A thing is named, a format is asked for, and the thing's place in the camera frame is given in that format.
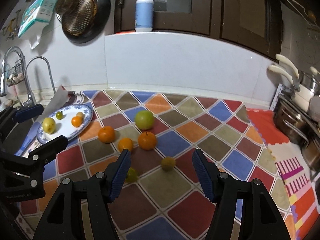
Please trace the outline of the large orange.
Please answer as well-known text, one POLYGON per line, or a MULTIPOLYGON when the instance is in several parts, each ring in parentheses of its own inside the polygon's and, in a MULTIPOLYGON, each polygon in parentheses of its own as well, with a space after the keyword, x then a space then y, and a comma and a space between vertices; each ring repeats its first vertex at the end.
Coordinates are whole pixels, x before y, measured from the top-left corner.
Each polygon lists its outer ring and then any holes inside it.
POLYGON ((105 144, 109 144, 115 141, 116 133, 111 126, 105 126, 99 129, 98 139, 105 144))

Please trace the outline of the small green plum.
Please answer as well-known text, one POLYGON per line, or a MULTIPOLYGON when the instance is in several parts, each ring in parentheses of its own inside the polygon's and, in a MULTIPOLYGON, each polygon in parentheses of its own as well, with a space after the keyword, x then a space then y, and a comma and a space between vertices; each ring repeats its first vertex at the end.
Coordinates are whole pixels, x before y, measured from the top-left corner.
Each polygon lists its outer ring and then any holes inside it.
POLYGON ((56 118, 57 118, 57 120, 61 120, 63 118, 63 113, 61 111, 58 111, 56 113, 56 118))

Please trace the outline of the black frying pan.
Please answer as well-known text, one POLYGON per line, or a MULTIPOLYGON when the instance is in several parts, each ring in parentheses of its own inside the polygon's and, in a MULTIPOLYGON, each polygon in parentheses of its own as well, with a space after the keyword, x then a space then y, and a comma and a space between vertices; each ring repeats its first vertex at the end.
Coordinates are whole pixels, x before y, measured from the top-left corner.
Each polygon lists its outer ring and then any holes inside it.
POLYGON ((104 29, 111 12, 111 0, 79 0, 61 17, 62 30, 73 43, 86 43, 104 29))

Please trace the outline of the steel sink basin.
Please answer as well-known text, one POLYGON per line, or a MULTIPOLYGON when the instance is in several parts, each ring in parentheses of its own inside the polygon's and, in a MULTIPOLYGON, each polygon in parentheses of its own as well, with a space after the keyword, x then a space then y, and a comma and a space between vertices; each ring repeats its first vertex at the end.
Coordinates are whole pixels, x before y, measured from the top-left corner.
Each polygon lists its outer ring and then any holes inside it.
POLYGON ((33 119, 16 124, 4 142, 1 143, 1 150, 17 156, 24 155, 36 140, 39 127, 40 123, 33 122, 33 119))

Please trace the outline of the teal white paper box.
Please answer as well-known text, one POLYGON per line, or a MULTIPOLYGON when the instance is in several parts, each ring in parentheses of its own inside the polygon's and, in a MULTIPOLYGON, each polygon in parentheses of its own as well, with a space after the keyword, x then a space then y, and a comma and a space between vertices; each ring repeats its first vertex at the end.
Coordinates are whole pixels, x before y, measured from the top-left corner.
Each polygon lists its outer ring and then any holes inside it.
POLYGON ((35 0, 25 10, 18 38, 41 37, 43 29, 50 23, 57 0, 35 0))

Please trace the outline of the small tan fruit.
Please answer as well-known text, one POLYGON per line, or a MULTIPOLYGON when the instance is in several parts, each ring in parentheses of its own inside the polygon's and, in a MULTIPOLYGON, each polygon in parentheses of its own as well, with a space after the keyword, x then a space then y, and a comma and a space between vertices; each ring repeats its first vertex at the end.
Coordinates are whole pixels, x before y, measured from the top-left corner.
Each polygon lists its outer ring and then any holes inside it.
POLYGON ((81 120, 84 120, 85 115, 84 115, 84 113, 82 113, 82 112, 78 112, 78 113, 76 114, 76 117, 77 117, 77 118, 80 118, 81 120))

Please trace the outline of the blue white pump bottle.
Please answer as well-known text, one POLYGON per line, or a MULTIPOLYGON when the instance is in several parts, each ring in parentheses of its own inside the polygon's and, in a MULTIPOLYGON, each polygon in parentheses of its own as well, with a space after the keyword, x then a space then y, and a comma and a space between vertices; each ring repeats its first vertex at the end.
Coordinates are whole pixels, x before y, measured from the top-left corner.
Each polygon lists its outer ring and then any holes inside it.
POLYGON ((151 32, 153 29, 153 0, 136 0, 135 31, 151 32))

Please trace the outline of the small yellow-green fruit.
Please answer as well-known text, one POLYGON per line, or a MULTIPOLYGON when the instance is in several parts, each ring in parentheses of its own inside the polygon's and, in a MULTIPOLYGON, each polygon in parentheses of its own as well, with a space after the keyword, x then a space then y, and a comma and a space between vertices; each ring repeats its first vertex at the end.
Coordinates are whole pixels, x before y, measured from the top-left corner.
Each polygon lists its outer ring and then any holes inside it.
POLYGON ((126 179, 125 182, 130 184, 130 183, 135 183, 138 180, 138 173, 134 168, 129 168, 127 175, 126 175, 126 179))

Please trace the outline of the dark wooden window frame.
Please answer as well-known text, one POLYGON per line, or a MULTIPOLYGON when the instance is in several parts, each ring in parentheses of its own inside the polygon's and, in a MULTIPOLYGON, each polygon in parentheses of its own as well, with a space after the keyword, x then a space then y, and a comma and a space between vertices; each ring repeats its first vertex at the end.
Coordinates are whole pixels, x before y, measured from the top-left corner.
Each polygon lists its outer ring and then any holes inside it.
MULTIPOLYGON (((270 59, 281 51, 279 0, 153 0, 153 29, 201 35, 270 59)), ((135 29, 136 0, 116 0, 114 31, 135 29)))

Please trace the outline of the small orange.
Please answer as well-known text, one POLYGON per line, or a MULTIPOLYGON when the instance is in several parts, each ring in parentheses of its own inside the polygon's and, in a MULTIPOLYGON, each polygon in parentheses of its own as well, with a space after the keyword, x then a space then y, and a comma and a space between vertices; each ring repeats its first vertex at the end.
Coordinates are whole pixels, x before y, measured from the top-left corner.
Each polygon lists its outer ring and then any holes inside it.
POLYGON ((80 127, 81 124, 82 124, 82 117, 80 116, 74 116, 72 119, 71 119, 71 124, 73 127, 80 127))
POLYGON ((133 150, 133 141, 130 138, 122 138, 118 142, 118 150, 122 152, 123 150, 129 150, 132 152, 133 150))

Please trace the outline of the pull-down steel faucet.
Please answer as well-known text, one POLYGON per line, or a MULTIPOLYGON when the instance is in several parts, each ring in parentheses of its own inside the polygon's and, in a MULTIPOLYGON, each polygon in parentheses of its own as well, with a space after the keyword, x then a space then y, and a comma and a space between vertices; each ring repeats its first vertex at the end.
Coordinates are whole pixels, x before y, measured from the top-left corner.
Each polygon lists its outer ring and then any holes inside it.
POLYGON ((7 96, 8 87, 24 81, 25 65, 25 56, 18 46, 12 46, 5 52, 1 62, 1 97, 7 96), (12 67, 8 61, 11 53, 16 53, 18 56, 12 67))

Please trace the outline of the speckled yellow-brown fruit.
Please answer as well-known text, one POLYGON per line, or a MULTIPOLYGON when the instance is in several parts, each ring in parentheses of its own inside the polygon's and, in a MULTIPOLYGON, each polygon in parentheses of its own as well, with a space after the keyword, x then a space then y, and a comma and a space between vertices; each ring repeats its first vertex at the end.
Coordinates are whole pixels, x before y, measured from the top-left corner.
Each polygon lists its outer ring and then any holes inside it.
POLYGON ((161 168, 164 171, 171 171, 176 165, 176 160, 173 157, 165 157, 161 160, 161 168))

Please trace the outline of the yellow-green apple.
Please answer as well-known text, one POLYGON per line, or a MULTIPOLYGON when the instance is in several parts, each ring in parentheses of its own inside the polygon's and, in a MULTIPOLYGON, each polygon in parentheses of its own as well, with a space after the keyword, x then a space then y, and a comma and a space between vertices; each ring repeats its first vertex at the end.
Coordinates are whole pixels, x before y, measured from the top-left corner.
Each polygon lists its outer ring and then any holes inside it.
POLYGON ((47 134, 53 134, 56 129, 56 122, 53 118, 47 117, 42 122, 43 131, 47 134))

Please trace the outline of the colourful diamond pattern mat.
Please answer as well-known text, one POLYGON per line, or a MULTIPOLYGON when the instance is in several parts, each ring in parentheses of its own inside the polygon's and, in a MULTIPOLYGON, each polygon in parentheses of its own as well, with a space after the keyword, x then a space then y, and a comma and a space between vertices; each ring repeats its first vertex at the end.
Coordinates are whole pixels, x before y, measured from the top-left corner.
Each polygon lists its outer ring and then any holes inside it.
POLYGON ((239 101, 152 92, 84 90, 69 104, 91 108, 90 124, 44 170, 46 195, 18 205, 17 223, 32 238, 65 178, 81 181, 116 161, 119 145, 132 146, 120 196, 109 206, 120 239, 204 239, 215 204, 205 196, 192 164, 202 150, 234 178, 260 179, 292 239, 289 197, 271 150, 239 101))

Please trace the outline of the cream handled pot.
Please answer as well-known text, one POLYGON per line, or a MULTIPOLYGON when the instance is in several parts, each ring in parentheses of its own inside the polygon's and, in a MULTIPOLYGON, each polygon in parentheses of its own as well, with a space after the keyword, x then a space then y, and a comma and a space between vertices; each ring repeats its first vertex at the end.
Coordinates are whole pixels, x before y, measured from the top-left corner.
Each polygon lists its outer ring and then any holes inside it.
POLYGON ((314 75, 306 72, 299 72, 298 68, 293 62, 281 54, 276 54, 276 60, 279 63, 284 63, 290 67, 293 71, 293 75, 290 75, 283 67, 279 64, 271 64, 268 66, 268 70, 276 74, 284 76, 293 87, 291 92, 291 100, 304 112, 309 109, 311 99, 319 95, 319 81, 314 75))

